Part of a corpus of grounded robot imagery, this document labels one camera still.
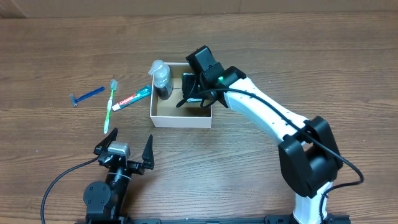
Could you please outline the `white cardboard box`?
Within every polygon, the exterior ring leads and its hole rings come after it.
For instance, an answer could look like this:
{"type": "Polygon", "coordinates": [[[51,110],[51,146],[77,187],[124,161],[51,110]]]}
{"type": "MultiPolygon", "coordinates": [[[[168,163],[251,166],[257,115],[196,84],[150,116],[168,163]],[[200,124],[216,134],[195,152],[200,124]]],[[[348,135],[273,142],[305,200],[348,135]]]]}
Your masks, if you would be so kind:
{"type": "Polygon", "coordinates": [[[199,103],[185,103],[177,108],[183,98],[182,74],[192,73],[187,62],[166,62],[170,67],[174,88],[168,100],[161,100],[152,86],[150,118],[158,128],[211,128],[213,107],[201,108],[199,103]]]}

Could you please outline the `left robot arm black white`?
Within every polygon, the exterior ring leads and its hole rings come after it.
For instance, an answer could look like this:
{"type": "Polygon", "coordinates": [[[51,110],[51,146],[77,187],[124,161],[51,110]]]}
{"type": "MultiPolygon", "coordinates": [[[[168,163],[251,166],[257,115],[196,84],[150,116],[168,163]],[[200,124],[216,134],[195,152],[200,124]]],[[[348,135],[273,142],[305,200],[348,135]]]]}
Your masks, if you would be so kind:
{"type": "Polygon", "coordinates": [[[154,168],[153,135],[150,135],[142,153],[142,161],[131,161],[130,148],[117,141],[118,129],[96,145],[93,153],[100,166],[108,169],[104,181],[87,186],[83,194],[86,205],[86,223],[132,223],[129,215],[123,215],[123,205],[128,185],[133,174],[144,175],[154,168]]]}

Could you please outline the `blue disposable razor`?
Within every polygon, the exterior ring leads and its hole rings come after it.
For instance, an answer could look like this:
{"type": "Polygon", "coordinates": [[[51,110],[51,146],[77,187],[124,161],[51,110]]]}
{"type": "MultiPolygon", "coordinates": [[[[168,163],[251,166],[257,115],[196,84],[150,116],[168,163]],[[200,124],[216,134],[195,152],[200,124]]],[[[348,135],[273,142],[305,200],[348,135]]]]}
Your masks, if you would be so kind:
{"type": "Polygon", "coordinates": [[[85,100],[85,99],[87,99],[89,97],[92,97],[92,96],[94,96],[94,95],[96,95],[98,93],[101,93],[104,90],[105,90],[105,87],[102,86],[102,87],[100,87],[98,89],[95,89],[95,90],[93,90],[93,91],[91,91],[89,93],[86,93],[86,94],[80,96],[79,98],[75,98],[74,95],[71,94],[70,95],[71,103],[72,103],[73,107],[77,107],[77,103],[78,102],[83,101],[83,100],[85,100]]]}

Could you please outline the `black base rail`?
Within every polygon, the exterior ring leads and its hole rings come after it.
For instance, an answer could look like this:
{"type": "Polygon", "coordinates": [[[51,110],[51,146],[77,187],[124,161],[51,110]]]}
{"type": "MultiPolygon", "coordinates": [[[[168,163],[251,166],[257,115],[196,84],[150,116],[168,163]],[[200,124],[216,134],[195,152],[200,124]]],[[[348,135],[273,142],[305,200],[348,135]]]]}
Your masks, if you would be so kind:
{"type": "Polygon", "coordinates": [[[131,219],[122,220],[100,220],[84,221],[84,223],[127,223],[127,224],[297,224],[293,215],[267,215],[264,218],[221,218],[221,219],[184,219],[184,220],[161,220],[159,218],[131,219]]]}

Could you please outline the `green white toothbrush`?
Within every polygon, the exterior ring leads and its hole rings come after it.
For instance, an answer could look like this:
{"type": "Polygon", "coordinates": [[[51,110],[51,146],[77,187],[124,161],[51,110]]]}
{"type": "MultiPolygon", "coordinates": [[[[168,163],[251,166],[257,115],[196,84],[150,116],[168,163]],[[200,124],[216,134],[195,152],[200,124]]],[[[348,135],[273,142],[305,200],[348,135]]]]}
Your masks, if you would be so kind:
{"type": "Polygon", "coordinates": [[[106,118],[105,118],[104,126],[103,126],[103,133],[104,134],[108,133],[109,118],[110,118],[110,114],[111,114],[111,108],[112,108],[112,105],[113,105],[113,96],[114,96],[114,92],[116,91],[116,89],[118,87],[118,81],[115,80],[115,79],[112,79],[109,87],[110,87],[110,90],[111,90],[111,95],[110,95],[108,103],[107,103],[106,118]]]}

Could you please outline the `green white soap box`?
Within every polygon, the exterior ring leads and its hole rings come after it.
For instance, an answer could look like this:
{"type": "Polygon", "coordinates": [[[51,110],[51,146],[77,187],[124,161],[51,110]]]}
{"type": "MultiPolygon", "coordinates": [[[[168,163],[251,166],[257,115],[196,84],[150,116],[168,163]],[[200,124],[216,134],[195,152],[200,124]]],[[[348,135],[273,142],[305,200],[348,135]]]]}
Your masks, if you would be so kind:
{"type": "Polygon", "coordinates": [[[188,98],[186,100],[187,103],[201,103],[202,99],[201,98],[188,98]]]}

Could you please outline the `Colgate toothpaste tube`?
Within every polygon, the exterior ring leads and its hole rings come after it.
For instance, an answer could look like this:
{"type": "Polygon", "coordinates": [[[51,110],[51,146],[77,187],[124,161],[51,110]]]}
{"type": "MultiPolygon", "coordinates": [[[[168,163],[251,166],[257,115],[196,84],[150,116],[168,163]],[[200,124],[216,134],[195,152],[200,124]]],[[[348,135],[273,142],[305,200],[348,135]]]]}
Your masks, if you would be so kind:
{"type": "Polygon", "coordinates": [[[121,110],[149,95],[152,93],[152,88],[150,85],[146,85],[144,88],[141,90],[137,91],[135,94],[129,96],[128,98],[116,103],[111,107],[113,111],[121,110]]]}

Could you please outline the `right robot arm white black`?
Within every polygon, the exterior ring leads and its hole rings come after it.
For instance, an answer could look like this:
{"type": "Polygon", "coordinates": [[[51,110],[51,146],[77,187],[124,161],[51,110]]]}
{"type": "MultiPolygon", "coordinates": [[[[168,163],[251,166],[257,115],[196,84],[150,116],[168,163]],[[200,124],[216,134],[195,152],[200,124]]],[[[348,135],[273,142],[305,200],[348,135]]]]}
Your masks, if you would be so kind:
{"type": "Polygon", "coordinates": [[[307,119],[284,108],[238,68],[223,68],[205,45],[186,60],[195,76],[183,79],[178,106],[192,98],[218,101],[247,117],[278,146],[281,173],[295,192],[295,208],[290,215],[268,215],[264,223],[350,223],[349,216],[326,211],[328,192],[343,166],[326,120],[307,119]]]}

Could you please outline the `clear pump bottle dark liquid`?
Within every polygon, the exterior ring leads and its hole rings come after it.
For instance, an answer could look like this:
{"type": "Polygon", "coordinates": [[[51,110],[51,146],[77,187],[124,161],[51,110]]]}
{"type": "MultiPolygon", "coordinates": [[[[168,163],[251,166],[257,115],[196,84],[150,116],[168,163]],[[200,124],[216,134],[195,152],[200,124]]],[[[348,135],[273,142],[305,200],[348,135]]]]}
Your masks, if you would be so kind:
{"type": "Polygon", "coordinates": [[[170,67],[162,60],[155,60],[148,74],[153,76],[153,86],[158,97],[161,100],[168,100],[174,86],[170,67]]]}

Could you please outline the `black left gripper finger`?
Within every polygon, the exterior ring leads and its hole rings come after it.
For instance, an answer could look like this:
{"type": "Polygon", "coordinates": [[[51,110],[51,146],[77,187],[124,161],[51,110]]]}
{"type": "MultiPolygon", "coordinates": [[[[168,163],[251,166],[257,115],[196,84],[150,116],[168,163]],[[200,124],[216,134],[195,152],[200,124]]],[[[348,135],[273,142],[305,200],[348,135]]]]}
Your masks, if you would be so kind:
{"type": "Polygon", "coordinates": [[[145,169],[154,169],[154,153],[153,153],[153,135],[149,135],[146,146],[142,153],[143,167],[145,169]]]}
{"type": "Polygon", "coordinates": [[[99,144],[96,145],[93,153],[95,155],[100,155],[103,151],[107,151],[109,145],[116,140],[117,135],[118,129],[114,128],[107,137],[105,137],[99,144]]]}

